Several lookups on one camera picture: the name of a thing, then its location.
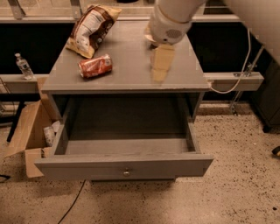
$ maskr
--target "can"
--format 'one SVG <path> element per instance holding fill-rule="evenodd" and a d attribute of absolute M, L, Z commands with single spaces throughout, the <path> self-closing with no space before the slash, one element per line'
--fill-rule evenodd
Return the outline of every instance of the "can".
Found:
<path fill-rule="evenodd" d="M 108 54 L 95 59 L 84 59 L 79 62 L 80 75 L 83 78 L 95 77 L 112 71 L 113 63 Z"/>
<path fill-rule="evenodd" d="M 54 141 L 54 138 L 55 138 L 55 133 L 54 133 L 53 127 L 52 126 L 45 127 L 44 128 L 44 134 L 45 134 L 46 145 L 48 147 L 52 147 L 53 146 L 53 141 Z"/>

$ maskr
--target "floor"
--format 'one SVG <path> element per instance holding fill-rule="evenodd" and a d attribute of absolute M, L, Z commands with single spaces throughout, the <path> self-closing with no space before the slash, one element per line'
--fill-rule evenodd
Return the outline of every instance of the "floor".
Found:
<path fill-rule="evenodd" d="M 176 181 L 86 181 L 61 223 L 280 223 L 279 133 L 263 125 L 248 104 L 199 109 L 195 129 L 202 153 L 214 161 L 201 178 Z M 23 154 L 4 158 L 10 127 L 0 129 L 0 223 L 59 223 L 83 181 L 27 178 Z"/>

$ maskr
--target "snack bag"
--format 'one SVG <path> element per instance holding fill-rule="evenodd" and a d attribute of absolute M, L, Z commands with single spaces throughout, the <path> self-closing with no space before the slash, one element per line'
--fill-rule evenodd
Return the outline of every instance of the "snack bag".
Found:
<path fill-rule="evenodd" d="M 91 59 L 121 11 L 103 5 L 91 5 L 74 25 L 66 48 Z"/>

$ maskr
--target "drawer knob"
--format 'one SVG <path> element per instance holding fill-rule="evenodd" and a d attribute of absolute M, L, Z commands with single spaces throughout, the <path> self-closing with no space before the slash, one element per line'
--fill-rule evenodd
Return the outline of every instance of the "drawer knob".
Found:
<path fill-rule="evenodd" d="M 129 177 L 130 176 L 130 172 L 129 172 L 128 168 L 125 169 L 125 172 L 123 173 L 123 176 L 124 177 Z"/>

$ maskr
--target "water bottle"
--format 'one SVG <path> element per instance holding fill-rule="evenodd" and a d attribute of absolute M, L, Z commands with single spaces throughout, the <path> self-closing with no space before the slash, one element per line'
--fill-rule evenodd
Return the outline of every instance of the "water bottle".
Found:
<path fill-rule="evenodd" d="M 16 63 L 20 71 L 23 73 L 24 78 L 26 80 L 30 80 L 34 77 L 33 71 L 31 70 L 28 62 L 24 59 L 20 53 L 16 53 L 15 56 L 17 57 Z"/>

